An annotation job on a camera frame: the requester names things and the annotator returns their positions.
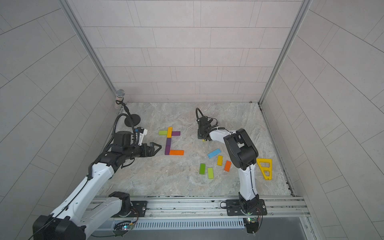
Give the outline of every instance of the ventilation grille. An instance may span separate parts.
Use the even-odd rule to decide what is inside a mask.
[[[133,230],[244,228],[243,219],[143,219]]]

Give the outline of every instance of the light blue block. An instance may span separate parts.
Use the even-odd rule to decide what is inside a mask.
[[[220,149],[216,149],[215,151],[208,153],[208,157],[213,158],[214,156],[218,155],[219,153],[221,153]]]

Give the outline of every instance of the orange block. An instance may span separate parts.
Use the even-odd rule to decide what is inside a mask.
[[[172,137],[172,127],[169,127],[167,131],[167,138],[171,138],[171,137]]]
[[[230,162],[230,161],[227,161],[227,162],[225,163],[224,171],[229,172],[229,168],[230,168],[230,167],[231,167],[231,162]]]
[[[169,155],[184,155],[184,150],[169,150]]]

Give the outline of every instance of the light green block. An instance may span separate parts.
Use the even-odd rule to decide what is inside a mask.
[[[200,174],[204,175],[205,174],[205,163],[200,164]]]
[[[214,169],[212,167],[207,168],[208,171],[208,179],[214,178]]]

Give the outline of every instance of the yellow block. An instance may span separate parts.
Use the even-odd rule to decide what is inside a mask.
[[[257,158],[256,159],[257,165],[259,165],[259,168],[263,174],[263,177],[265,180],[271,180],[272,179],[272,159],[267,158]],[[262,167],[260,163],[269,163],[269,167]]]
[[[171,138],[171,137],[172,137],[172,127],[169,127],[167,132],[167,138]]]
[[[223,165],[223,156],[217,156],[217,165],[222,166]]]

